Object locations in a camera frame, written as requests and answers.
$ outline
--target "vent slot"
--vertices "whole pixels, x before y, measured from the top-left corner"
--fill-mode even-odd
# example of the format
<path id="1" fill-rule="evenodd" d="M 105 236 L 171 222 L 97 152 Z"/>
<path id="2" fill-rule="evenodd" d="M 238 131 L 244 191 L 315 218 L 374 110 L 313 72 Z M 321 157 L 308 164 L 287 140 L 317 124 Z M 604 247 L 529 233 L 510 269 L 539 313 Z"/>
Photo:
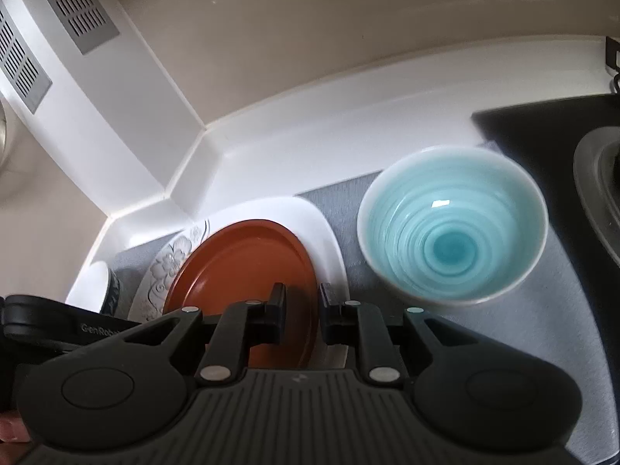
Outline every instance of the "vent slot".
<path id="1" fill-rule="evenodd" d="M 82 54 L 119 34 L 98 0 L 47 1 Z"/>
<path id="2" fill-rule="evenodd" d="M 0 67 L 28 109 L 35 113 L 52 85 L 0 1 Z"/>

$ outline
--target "turquoise bowl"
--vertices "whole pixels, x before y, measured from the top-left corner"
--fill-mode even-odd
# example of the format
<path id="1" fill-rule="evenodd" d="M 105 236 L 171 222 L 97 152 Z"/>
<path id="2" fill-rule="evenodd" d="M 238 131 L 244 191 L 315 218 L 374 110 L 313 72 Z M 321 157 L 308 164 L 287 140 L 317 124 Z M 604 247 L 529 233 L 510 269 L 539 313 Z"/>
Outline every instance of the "turquoise bowl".
<path id="1" fill-rule="evenodd" d="M 548 230 L 532 177 L 479 147 L 431 147 L 399 160 L 370 185 L 357 218 L 368 265 L 426 308 L 471 306 L 516 287 Z"/>

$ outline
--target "plate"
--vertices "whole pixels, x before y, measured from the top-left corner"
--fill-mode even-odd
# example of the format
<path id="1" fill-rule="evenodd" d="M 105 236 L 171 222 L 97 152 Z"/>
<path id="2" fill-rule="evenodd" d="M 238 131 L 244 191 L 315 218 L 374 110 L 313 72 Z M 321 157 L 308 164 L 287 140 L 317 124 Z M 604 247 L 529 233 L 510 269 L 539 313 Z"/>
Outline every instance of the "plate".
<path id="1" fill-rule="evenodd" d="M 64 304 L 114 316 L 120 292 L 117 275 L 99 260 L 78 275 Z"/>
<path id="2" fill-rule="evenodd" d="M 131 304 L 128 319 L 146 322 L 161 316 L 172 281 L 191 252 L 208 236 L 226 226 L 249 219 L 272 220 L 295 234 L 312 261 L 317 283 L 330 283 L 339 300 L 348 300 L 348 283 L 340 247 L 323 214 L 304 199 L 274 197 L 223 209 L 175 236 L 157 254 L 150 270 L 145 274 Z M 165 268 L 159 268 L 164 261 Z M 317 334 L 310 366 L 342 367 L 345 358 L 346 346 L 338 344 L 327 347 L 320 340 L 320 334 Z"/>
<path id="3" fill-rule="evenodd" d="M 213 234 L 187 259 L 164 305 L 206 315 L 244 300 L 266 301 L 274 282 L 286 285 L 286 328 L 280 344 L 250 350 L 249 366 L 291 369 L 308 365 L 318 323 L 317 284 L 304 246 L 270 220 L 243 220 Z"/>

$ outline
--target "floral patterned plate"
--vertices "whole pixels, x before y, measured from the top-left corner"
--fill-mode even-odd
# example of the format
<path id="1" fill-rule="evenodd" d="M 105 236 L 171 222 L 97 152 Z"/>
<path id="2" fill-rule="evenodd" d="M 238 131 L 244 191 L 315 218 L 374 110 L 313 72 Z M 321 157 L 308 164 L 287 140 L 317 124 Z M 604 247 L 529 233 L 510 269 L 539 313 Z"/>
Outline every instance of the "floral patterned plate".
<path id="1" fill-rule="evenodd" d="M 146 322 L 161 316 L 165 298 L 183 262 L 208 236 L 209 220 L 205 220 L 177 234 L 159 251 L 140 282 L 128 320 Z"/>

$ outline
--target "orange plate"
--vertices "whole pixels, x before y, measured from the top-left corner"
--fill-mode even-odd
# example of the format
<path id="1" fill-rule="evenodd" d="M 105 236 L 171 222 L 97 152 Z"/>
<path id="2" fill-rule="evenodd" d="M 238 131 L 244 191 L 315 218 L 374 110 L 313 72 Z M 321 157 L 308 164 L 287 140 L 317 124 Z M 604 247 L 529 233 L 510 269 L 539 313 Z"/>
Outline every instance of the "orange plate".
<path id="1" fill-rule="evenodd" d="M 245 220 L 207 238 L 177 274 L 164 313 L 198 306 L 222 313 L 237 301 L 266 301 L 276 282 L 286 285 L 286 329 L 278 345 L 250 350 L 250 367 L 295 368 L 308 364 L 317 328 L 317 284 L 306 249 L 285 227 Z"/>

